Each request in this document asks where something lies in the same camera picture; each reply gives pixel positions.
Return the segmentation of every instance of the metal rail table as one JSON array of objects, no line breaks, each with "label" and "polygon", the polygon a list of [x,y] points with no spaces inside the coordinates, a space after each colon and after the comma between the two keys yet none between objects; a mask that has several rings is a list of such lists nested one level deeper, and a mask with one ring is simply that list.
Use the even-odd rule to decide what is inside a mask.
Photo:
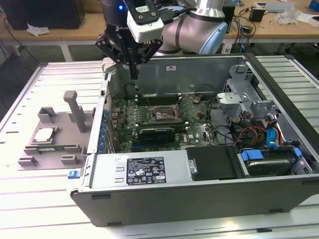
[{"label": "metal rail table", "polygon": [[[295,60],[258,59],[319,131],[318,81]],[[0,123],[0,238],[319,238],[319,195],[284,214],[96,228],[69,197],[79,181],[67,179],[68,169],[18,171],[17,159],[38,123],[40,107],[68,112],[64,91],[77,90],[78,103],[90,111],[103,79],[100,61],[40,66]]]}]

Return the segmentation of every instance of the open computer chassis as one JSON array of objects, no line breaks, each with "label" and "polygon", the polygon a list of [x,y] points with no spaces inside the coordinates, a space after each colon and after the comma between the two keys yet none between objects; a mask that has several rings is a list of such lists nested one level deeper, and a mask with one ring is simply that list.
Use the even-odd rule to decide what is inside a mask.
[{"label": "open computer chassis", "polygon": [[98,227],[282,213],[319,191],[319,135],[251,54],[109,68],[87,154],[71,198]]}]

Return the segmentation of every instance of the floor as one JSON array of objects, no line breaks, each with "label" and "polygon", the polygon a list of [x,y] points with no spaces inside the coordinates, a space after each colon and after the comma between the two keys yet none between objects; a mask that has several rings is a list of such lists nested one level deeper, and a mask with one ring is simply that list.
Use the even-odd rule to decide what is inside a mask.
[{"label": "floor", "polygon": [[[277,46],[277,44],[255,44],[253,47],[250,46],[247,52],[256,56],[274,55]],[[40,62],[64,61],[58,46],[33,46],[28,49]],[[102,60],[103,57],[95,46],[72,46],[70,50],[76,61]],[[291,54],[318,78],[319,57],[316,52],[318,51],[305,43],[296,44],[291,49]],[[239,47],[234,49],[234,53],[239,53]],[[286,54],[285,47],[282,48],[280,54]],[[0,121],[36,67],[37,63],[23,49],[21,49],[20,57],[14,58],[8,55],[8,59],[0,66]]]}]

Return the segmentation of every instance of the motherboard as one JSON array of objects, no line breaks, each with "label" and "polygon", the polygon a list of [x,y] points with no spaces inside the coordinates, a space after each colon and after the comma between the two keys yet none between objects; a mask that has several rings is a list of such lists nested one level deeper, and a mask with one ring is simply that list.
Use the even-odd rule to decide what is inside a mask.
[{"label": "motherboard", "polygon": [[186,95],[178,102],[179,99],[113,99],[108,121],[115,152],[217,145],[208,124],[207,101],[198,100],[196,95]]}]

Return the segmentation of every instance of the black box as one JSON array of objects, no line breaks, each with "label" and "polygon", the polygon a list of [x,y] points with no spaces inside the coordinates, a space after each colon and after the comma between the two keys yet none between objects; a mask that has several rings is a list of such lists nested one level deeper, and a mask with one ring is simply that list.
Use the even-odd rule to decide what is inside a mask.
[{"label": "black box", "polygon": [[37,27],[78,29],[84,20],[82,0],[0,0],[15,30]]},{"label": "black box", "polygon": [[251,8],[249,20],[254,22],[261,22],[263,19],[263,16],[265,14],[265,9],[259,9],[259,8]]}]

